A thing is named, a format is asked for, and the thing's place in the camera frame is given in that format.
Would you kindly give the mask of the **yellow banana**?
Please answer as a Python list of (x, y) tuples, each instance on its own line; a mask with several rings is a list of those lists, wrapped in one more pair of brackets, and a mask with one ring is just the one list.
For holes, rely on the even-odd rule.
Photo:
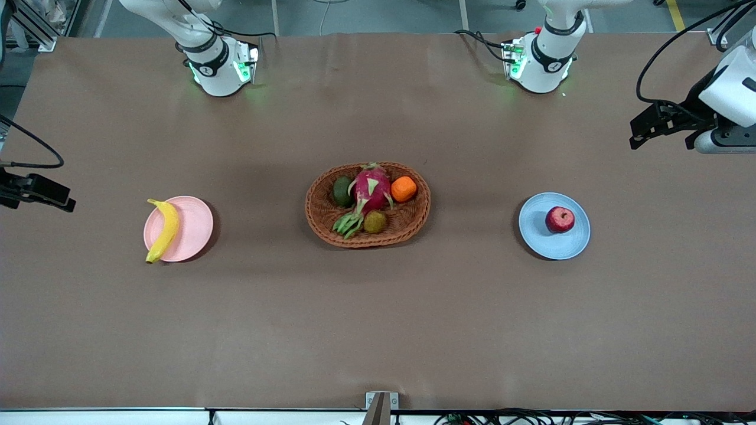
[(155, 207), (156, 211), (162, 216), (162, 228), (151, 244), (148, 244), (148, 236), (157, 229), (156, 220), (148, 218), (144, 225), (144, 241), (148, 247), (146, 254), (146, 263), (153, 264), (162, 260), (165, 253), (172, 247), (173, 241), (180, 231), (180, 214), (177, 208), (168, 201), (157, 201), (149, 198), (148, 203)]

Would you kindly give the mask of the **red apple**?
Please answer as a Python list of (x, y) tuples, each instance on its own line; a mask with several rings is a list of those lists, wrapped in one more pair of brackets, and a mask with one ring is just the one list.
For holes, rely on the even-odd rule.
[(556, 205), (546, 213), (545, 225), (548, 231), (562, 234), (574, 228), (576, 218), (572, 210)]

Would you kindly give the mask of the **pink round plate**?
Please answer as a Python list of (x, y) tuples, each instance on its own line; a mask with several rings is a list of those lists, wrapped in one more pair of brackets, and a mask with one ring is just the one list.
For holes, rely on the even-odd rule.
[[(214, 228), (213, 213), (210, 207), (197, 197), (178, 196), (167, 201), (177, 208), (181, 225), (172, 247), (160, 261), (163, 261), (163, 263), (180, 263), (197, 256), (210, 242)], [(154, 209), (148, 218), (156, 220), (157, 229), (148, 236), (148, 244), (153, 242), (154, 237), (159, 233), (159, 229), (162, 228), (162, 216), (153, 205), (152, 207)]]

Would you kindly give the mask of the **light blue round plate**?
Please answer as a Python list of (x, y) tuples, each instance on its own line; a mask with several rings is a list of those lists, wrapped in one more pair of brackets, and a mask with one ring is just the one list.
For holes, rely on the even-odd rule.
[[(568, 210), (574, 225), (566, 231), (548, 226), (550, 211)], [(522, 239), (538, 255), (546, 259), (566, 260), (581, 254), (591, 239), (591, 222), (585, 210), (572, 198), (557, 192), (535, 194), (522, 204), (518, 217)]]

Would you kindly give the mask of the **brown table cover sheet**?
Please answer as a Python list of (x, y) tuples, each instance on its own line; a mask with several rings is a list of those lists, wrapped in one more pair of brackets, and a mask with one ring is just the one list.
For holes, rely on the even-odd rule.
[[(548, 95), (458, 35), (268, 38), (226, 99), (166, 38), (60, 40), (15, 120), (77, 205), (0, 207), (0, 408), (756, 410), (756, 155), (629, 147), (666, 38), (586, 36)], [(426, 180), (423, 228), (314, 234), (311, 183), (383, 161)], [(588, 215), (572, 259), (522, 239), (543, 192)], [(148, 199), (178, 196), (210, 242), (148, 264)]]

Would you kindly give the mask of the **orange mandarin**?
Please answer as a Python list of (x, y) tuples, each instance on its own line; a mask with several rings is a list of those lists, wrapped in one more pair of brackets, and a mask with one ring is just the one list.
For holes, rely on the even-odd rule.
[(400, 204), (410, 201), (416, 193), (418, 193), (418, 185), (408, 175), (397, 178), (390, 187), (392, 199)]

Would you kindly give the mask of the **brown wicker basket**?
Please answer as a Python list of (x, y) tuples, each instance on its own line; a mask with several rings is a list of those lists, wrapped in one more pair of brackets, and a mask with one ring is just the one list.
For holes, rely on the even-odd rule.
[(344, 249), (366, 249), (385, 247), (406, 242), (419, 232), (426, 223), (431, 208), (430, 188), (421, 175), (411, 167), (399, 162), (378, 162), (386, 170), (390, 183), (397, 178), (407, 176), (418, 186), (418, 191), (411, 199), (400, 202), (391, 209), (383, 208), (387, 215), (386, 228), (377, 234), (368, 234), (359, 230), (349, 238), (339, 235), (333, 225), (338, 218), (348, 213), (346, 207), (340, 207), (333, 199), (333, 184), (339, 177), (356, 177), (363, 170), (362, 164), (337, 166), (319, 175), (311, 183), (305, 196), (305, 217), (308, 225), (321, 240), (327, 244)]

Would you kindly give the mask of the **pink dragon fruit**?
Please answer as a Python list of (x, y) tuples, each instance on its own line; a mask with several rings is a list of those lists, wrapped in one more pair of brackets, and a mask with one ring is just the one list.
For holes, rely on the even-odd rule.
[(351, 212), (335, 221), (332, 230), (347, 240), (362, 228), (369, 213), (386, 205), (392, 208), (390, 187), (389, 174), (381, 164), (368, 162), (362, 165), (361, 171), (346, 186), (346, 195), (352, 201)]

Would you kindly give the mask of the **dark green avocado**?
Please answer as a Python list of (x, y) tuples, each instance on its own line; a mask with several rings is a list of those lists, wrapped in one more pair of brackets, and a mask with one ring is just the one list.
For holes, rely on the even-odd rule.
[(348, 209), (354, 205), (354, 197), (351, 194), (352, 183), (354, 178), (340, 176), (335, 180), (332, 186), (333, 202), (340, 208)]

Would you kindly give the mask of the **white table edge rail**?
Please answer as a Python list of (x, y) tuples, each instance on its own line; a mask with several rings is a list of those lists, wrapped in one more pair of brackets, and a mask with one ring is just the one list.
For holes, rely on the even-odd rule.
[[(362, 410), (0, 410), (0, 425), (362, 425)], [(397, 410), (395, 425), (756, 425), (756, 411)]]

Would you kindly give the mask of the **metal table edge bracket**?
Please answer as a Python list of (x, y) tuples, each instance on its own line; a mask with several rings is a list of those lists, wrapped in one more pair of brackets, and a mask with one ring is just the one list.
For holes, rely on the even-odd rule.
[(400, 408), (398, 392), (372, 391), (365, 394), (366, 414), (362, 425), (395, 425), (392, 414)]

